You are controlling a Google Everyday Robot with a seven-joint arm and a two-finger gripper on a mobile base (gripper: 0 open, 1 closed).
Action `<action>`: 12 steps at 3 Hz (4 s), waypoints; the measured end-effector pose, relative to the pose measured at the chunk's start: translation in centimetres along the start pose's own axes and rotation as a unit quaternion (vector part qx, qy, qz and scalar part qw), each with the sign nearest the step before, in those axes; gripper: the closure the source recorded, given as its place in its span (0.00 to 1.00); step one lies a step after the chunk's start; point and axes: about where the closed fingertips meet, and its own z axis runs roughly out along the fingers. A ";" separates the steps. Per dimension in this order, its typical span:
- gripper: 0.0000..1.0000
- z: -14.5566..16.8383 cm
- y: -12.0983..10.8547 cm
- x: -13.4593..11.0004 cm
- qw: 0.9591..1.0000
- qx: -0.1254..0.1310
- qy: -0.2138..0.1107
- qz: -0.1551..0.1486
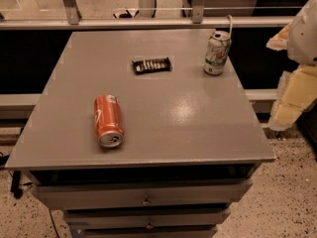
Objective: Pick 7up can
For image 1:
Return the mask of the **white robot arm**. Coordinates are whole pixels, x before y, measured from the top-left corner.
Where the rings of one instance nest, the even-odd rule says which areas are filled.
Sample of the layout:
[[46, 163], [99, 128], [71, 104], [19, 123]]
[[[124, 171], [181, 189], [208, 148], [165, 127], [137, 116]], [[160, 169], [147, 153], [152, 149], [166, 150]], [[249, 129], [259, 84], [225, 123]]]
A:
[[288, 58], [298, 63], [295, 71], [282, 73], [270, 110], [268, 127], [284, 131], [317, 99], [317, 0], [308, 0], [266, 46], [275, 51], [287, 50]]

